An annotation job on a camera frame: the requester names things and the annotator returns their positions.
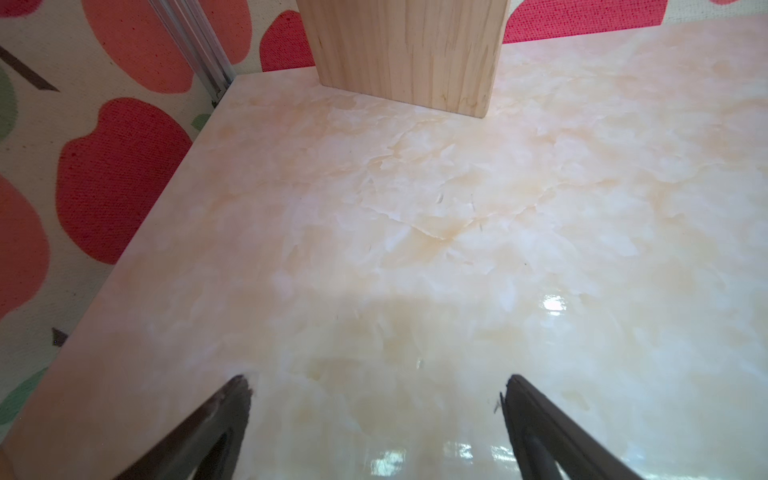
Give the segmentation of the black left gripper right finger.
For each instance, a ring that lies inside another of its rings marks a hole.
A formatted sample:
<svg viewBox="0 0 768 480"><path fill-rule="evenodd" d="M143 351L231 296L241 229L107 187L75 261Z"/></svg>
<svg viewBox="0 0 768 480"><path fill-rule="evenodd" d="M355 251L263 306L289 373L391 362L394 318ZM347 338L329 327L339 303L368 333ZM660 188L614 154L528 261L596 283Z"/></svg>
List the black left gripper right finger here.
<svg viewBox="0 0 768 480"><path fill-rule="evenodd" d="M523 479L641 479L523 376L509 378L500 406Z"/></svg>

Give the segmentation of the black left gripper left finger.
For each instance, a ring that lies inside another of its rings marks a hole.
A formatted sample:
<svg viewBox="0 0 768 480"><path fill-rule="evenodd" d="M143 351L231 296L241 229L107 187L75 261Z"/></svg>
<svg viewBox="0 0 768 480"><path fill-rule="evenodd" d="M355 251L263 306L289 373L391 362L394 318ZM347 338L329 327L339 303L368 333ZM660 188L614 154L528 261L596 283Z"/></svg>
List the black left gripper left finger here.
<svg viewBox="0 0 768 480"><path fill-rule="evenodd" d="M243 375L225 383L119 479L231 479L251 407Z"/></svg>

